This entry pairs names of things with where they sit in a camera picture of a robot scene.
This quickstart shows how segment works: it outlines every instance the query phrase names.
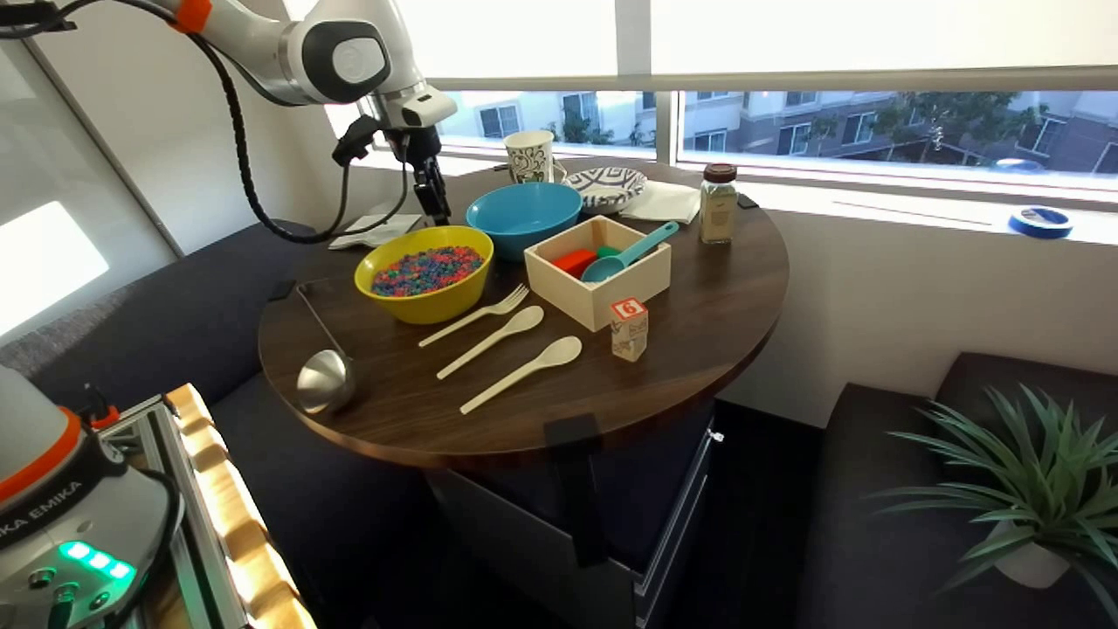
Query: wooden table top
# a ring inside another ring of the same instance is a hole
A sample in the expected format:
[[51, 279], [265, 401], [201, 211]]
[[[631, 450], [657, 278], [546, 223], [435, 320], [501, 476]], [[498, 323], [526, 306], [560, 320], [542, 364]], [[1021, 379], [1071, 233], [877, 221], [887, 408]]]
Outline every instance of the wooden table top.
[[[653, 181], [700, 187], [697, 171], [675, 171], [653, 161], [572, 161], [568, 169], [578, 171], [589, 165], [631, 165]], [[506, 187], [502, 171], [449, 180], [456, 216], [498, 187]], [[546, 307], [546, 323], [534, 334], [502, 338], [449, 380], [436, 380], [445, 364], [506, 320], [483, 320], [420, 349], [415, 342], [442, 325], [415, 328], [391, 323], [353, 289], [353, 265], [365, 253], [323, 253], [300, 279], [310, 288], [310, 302], [336, 338], [356, 357], [356, 400], [328, 419], [300, 415], [296, 406], [291, 406], [300, 364], [328, 346], [295, 294], [264, 313], [264, 376], [315, 433], [396, 464], [445, 469], [539, 455], [548, 449], [546, 428], [578, 415], [594, 415], [604, 442], [624, 436], [632, 433], [632, 428], [673, 419], [697, 401], [711, 401], [770, 338], [789, 283], [788, 245], [770, 212], [747, 211], [738, 216], [738, 242], [731, 249], [702, 249], [697, 229], [673, 242], [673, 289], [646, 306], [649, 349], [641, 364], [611, 357], [607, 328], [591, 335], [530, 294], [526, 306]], [[483, 306], [502, 299], [519, 279], [526, 279], [521, 265], [498, 265]], [[542, 370], [471, 415], [459, 413], [462, 401], [560, 335], [585, 338], [585, 357], [572, 367]]]

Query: small jar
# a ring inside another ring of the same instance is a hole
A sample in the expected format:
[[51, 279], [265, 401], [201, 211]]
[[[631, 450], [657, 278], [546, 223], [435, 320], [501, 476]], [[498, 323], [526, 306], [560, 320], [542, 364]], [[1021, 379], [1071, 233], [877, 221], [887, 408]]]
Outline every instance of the small jar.
[[738, 230], [738, 169], [735, 165], [706, 165], [702, 169], [702, 197], [700, 197], [700, 242], [702, 245], [731, 245]]

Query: white container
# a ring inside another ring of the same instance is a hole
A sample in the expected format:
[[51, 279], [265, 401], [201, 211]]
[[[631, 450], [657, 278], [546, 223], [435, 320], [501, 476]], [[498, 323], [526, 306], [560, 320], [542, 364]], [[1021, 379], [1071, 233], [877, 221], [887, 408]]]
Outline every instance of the white container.
[[554, 260], [571, 257], [578, 249], [631, 249], [643, 230], [632, 230], [607, 216], [591, 216], [571, 230], [554, 233], [526, 249], [528, 288], [572, 323], [591, 334], [611, 325], [611, 307], [618, 302], [649, 302], [673, 288], [673, 245], [657, 245], [649, 257], [638, 260], [631, 271], [615, 272], [604, 283], [585, 283], [568, 271], [554, 265]]

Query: lid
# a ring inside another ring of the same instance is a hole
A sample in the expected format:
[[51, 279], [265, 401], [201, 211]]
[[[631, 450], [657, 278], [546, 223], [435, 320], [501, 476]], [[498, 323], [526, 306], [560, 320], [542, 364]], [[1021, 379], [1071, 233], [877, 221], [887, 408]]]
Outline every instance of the lid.
[[702, 180], [706, 181], [735, 181], [738, 180], [738, 165], [706, 165]]

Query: green plant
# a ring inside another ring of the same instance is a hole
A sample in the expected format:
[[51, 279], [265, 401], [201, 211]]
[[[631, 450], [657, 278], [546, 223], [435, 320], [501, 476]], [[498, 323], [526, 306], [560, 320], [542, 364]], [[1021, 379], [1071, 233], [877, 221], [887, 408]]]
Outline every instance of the green plant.
[[921, 413], [937, 430], [896, 430], [891, 436], [924, 443], [946, 469], [980, 476], [887, 489], [886, 500], [891, 504], [886, 511], [964, 511], [973, 523], [993, 529], [960, 556], [946, 586], [974, 581], [1038, 541], [1089, 585], [1118, 627], [1118, 433], [1105, 430], [1105, 419], [1085, 422], [1072, 401], [1058, 406], [1023, 386], [1021, 392], [1023, 400], [986, 392], [1001, 419], [993, 428], [929, 401]]

